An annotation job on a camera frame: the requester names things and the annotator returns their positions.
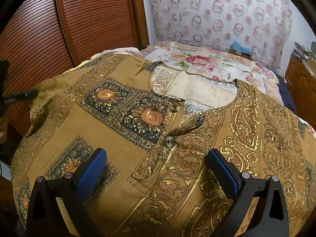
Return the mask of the wooden side cabinet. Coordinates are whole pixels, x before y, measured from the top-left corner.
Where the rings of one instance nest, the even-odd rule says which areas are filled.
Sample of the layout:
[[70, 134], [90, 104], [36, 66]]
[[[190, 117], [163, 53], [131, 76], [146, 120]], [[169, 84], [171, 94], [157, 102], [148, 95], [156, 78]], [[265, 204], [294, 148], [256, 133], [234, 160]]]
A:
[[291, 55], [285, 79], [296, 114], [315, 128], [315, 77], [297, 57]]

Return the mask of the floral bed blanket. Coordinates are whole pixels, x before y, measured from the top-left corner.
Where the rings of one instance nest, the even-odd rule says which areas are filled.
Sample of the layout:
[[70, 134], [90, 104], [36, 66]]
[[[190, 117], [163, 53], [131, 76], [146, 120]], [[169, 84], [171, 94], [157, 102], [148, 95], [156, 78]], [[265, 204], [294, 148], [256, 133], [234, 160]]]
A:
[[258, 62], [178, 42], [157, 42], [140, 53], [146, 60], [162, 61], [173, 69], [184, 70], [215, 81], [245, 81], [296, 114], [284, 79]]

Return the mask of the stack of folded fabrics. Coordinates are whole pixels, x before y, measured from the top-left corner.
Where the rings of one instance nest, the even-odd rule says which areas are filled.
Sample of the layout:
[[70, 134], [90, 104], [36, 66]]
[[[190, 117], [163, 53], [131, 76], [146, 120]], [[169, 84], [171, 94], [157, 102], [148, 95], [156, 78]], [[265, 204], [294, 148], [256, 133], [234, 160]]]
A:
[[302, 45], [299, 42], [294, 42], [295, 47], [292, 51], [292, 53], [298, 57], [300, 60], [304, 60], [307, 61], [308, 59], [315, 59], [315, 54], [308, 49], [307, 47], [305, 47], [304, 45]]

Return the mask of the brown louvered wardrobe door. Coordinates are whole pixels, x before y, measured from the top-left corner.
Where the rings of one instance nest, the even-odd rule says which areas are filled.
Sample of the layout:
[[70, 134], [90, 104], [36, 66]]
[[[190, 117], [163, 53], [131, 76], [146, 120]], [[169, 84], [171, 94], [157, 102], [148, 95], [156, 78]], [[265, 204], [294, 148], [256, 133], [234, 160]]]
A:
[[19, 0], [1, 28], [4, 93], [31, 89], [107, 49], [149, 43], [144, 0]]

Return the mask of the brown patterned shirt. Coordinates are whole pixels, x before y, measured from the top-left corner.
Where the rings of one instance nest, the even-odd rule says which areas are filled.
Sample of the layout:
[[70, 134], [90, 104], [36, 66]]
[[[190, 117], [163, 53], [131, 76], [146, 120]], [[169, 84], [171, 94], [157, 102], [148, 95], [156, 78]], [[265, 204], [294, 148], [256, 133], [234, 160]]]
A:
[[23, 223], [38, 176], [75, 172], [97, 148], [108, 161], [84, 204], [106, 236], [206, 236], [227, 214], [205, 157], [277, 176], [295, 236], [315, 210], [315, 135], [242, 80], [216, 81], [162, 62], [104, 55], [44, 80], [12, 161]]

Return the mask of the pink circle patterned curtain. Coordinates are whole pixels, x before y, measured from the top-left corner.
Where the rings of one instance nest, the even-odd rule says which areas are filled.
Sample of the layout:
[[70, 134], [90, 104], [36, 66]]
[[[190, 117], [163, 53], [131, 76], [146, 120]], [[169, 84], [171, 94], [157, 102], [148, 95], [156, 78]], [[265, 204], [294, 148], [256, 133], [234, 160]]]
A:
[[289, 0], [150, 0], [160, 41], [227, 51], [233, 42], [279, 72], [291, 32]]

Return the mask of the cardboard box with blue cloth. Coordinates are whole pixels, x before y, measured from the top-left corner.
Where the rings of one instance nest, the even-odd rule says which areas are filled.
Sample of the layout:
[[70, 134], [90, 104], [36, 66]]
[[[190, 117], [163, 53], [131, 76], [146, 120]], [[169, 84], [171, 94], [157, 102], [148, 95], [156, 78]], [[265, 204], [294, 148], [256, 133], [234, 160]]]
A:
[[233, 40], [232, 44], [230, 45], [229, 53], [246, 58], [248, 60], [252, 59], [252, 51], [248, 48], [242, 47], [236, 40]]

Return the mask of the pink pillow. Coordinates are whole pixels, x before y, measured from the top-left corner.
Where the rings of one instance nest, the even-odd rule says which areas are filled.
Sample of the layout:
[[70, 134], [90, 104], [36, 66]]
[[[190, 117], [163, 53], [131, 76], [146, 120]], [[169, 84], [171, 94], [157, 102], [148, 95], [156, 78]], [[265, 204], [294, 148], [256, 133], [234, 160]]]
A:
[[124, 48], [116, 48], [113, 50], [104, 50], [101, 53], [93, 55], [89, 62], [94, 62], [95, 60], [101, 58], [104, 55], [110, 55], [110, 54], [119, 54], [119, 55], [129, 55], [129, 56], [135, 56], [135, 57], [142, 57], [142, 54], [139, 49], [136, 47], [124, 47]]

